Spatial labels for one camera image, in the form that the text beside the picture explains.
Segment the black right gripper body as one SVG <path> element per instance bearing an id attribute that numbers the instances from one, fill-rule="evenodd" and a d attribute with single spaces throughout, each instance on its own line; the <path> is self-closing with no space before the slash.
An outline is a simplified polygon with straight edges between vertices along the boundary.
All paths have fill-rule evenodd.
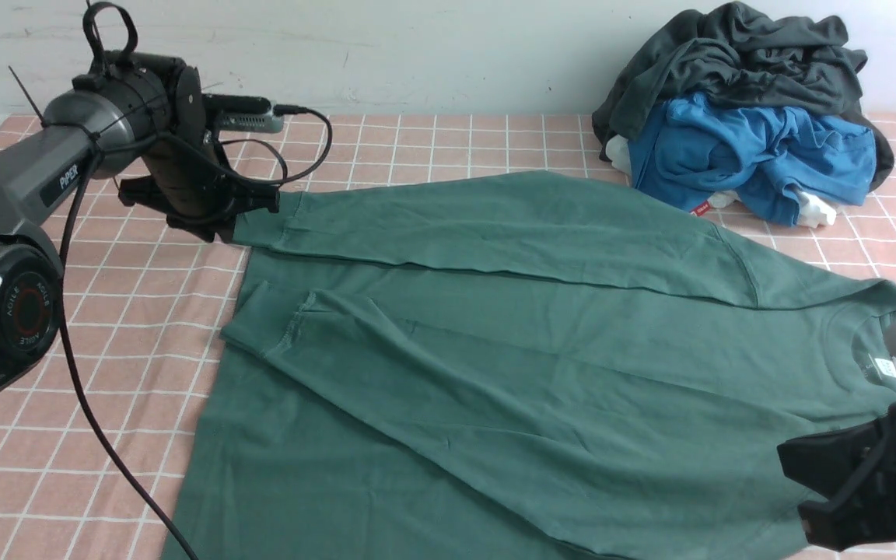
<path id="1" fill-rule="evenodd" d="M 896 403 L 874 421 L 776 450 L 786 478 L 818 494 L 797 507 L 808 544 L 844 551 L 896 542 Z"/>

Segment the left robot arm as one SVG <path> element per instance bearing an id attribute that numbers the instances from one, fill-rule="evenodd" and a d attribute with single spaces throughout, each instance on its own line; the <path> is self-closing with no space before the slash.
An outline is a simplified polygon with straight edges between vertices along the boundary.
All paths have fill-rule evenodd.
<path id="1" fill-rule="evenodd" d="M 140 160 L 149 173 L 121 181 L 123 205 L 229 241 L 239 214 L 273 209 L 278 195 L 230 169 L 219 134 L 281 128 L 270 100 L 204 93 L 184 60 L 96 54 L 46 106 L 40 131 L 0 152 L 0 390 L 34 369 L 59 330 L 63 264 L 44 223 L 69 195 Z"/>

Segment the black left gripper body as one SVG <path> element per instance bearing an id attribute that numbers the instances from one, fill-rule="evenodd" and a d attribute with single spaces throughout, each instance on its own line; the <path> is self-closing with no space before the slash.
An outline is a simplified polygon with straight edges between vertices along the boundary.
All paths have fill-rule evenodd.
<path id="1" fill-rule="evenodd" d="M 164 97 L 159 127 L 142 153 L 149 171 L 120 183 L 120 200 L 163 213 L 167 225 L 205 242 L 231 242 L 240 215 L 278 212 L 278 187 L 252 180 L 230 166 L 220 132 L 207 128 L 196 68 L 187 65 L 138 65 L 135 74 L 160 81 Z"/>

